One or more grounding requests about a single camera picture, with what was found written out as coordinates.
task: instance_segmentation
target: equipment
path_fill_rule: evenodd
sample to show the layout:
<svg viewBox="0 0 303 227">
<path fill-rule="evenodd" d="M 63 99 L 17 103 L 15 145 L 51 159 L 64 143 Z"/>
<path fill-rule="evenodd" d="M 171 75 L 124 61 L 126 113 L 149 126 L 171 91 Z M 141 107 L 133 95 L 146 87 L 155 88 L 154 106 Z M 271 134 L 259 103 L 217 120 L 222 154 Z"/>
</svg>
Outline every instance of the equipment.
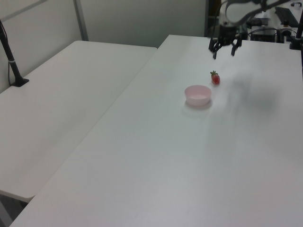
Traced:
<svg viewBox="0 0 303 227">
<path fill-rule="evenodd" d="M 244 24 L 252 16 L 278 6 L 289 0 L 227 0 L 221 4 L 219 16 L 219 36 L 211 38 L 208 49 L 216 59 L 217 52 L 222 46 L 232 45 L 232 56 L 242 45 L 242 37 L 237 33 L 237 27 Z"/>
<path fill-rule="evenodd" d="M 299 23 L 288 8 L 275 7 L 276 14 L 279 17 L 281 24 L 283 25 L 286 20 L 289 22 L 290 27 L 298 27 Z"/>
<path fill-rule="evenodd" d="M 13 56 L 11 50 L 10 50 L 10 47 L 9 47 L 8 37 L 6 35 L 5 29 L 3 27 L 3 24 L 1 22 L 1 20 L 0 20 L 0 40 L 2 42 L 2 45 L 3 45 L 4 51 L 6 53 L 6 56 L 9 60 L 9 64 L 11 66 L 11 69 L 13 70 L 14 75 L 15 75 L 15 82 L 12 84 L 12 86 L 21 87 L 22 85 L 26 84 L 29 80 L 22 78 L 20 73 L 19 73 L 19 70 L 18 70 L 17 64 L 15 62 L 14 56 Z"/>
</svg>

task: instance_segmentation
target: table surface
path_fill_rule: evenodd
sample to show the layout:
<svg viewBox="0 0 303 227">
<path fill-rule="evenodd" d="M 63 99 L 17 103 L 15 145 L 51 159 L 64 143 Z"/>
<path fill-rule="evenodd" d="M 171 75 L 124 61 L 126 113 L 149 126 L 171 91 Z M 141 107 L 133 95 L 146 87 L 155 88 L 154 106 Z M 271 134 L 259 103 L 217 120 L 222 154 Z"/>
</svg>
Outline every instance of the table surface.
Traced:
<svg viewBox="0 0 303 227">
<path fill-rule="evenodd" d="M 11 227 L 301 226 L 301 53 L 208 44 L 170 35 Z"/>
<path fill-rule="evenodd" d="M 156 48 L 76 41 L 0 95 L 0 193 L 30 201 Z"/>
</svg>

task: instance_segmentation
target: strawberry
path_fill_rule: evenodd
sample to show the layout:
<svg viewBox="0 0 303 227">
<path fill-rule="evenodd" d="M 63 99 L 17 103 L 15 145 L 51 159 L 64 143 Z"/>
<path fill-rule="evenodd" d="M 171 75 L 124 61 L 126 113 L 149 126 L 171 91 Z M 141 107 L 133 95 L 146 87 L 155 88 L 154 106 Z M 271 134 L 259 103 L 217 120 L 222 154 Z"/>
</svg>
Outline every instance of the strawberry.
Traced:
<svg viewBox="0 0 303 227">
<path fill-rule="evenodd" d="M 212 83 L 216 85 L 220 84 L 220 76 L 218 73 L 216 73 L 216 71 L 212 71 L 210 74 L 212 75 Z"/>
</svg>

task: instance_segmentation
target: floor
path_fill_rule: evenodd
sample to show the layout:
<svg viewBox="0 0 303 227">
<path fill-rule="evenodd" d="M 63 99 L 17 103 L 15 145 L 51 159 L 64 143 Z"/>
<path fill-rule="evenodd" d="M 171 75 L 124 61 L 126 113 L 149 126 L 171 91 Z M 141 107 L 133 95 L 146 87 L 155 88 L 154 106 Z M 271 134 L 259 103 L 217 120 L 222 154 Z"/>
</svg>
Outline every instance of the floor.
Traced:
<svg viewBox="0 0 303 227">
<path fill-rule="evenodd" d="M 27 204 L 0 195 L 0 227 L 9 227 Z"/>
</svg>

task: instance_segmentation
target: black device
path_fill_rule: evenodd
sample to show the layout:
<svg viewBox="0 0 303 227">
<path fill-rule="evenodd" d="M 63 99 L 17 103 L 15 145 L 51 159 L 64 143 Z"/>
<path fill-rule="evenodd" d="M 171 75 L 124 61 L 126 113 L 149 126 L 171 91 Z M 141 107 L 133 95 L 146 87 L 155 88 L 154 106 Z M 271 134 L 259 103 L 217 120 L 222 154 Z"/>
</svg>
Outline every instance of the black device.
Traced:
<svg viewBox="0 0 303 227">
<path fill-rule="evenodd" d="M 283 7 L 275 7 L 276 14 L 279 17 L 281 24 L 283 25 L 284 22 L 287 20 L 289 22 L 290 27 L 298 27 L 299 23 L 294 17 L 293 13 L 288 8 Z"/>
<path fill-rule="evenodd" d="M 19 72 L 19 69 L 15 62 L 13 53 L 10 50 L 8 38 L 5 33 L 5 29 L 3 27 L 1 20 L 0 20 L 0 40 L 1 40 L 2 46 L 4 48 L 4 51 L 6 53 L 6 56 L 9 60 L 11 69 L 13 70 L 13 73 L 15 75 L 15 82 L 12 83 L 12 86 L 21 87 L 22 85 L 26 84 L 29 80 L 22 78 L 22 76 L 20 75 L 20 72 Z"/>
<path fill-rule="evenodd" d="M 273 27 L 253 26 L 251 28 L 250 40 L 274 43 L 276 40 L 276 30 Z"/>
<path fill-rule="evenodd" d="M 299 2 L 299 1 L 297 1 L 297 2 L 293 2 L 292 4 L 290 4 L 291 6 L 294 6 L 295 4 L 299 4 L 300 5 L 300 7 L 302 6 L 302 3 L 301 2 Z"/>
</svg>

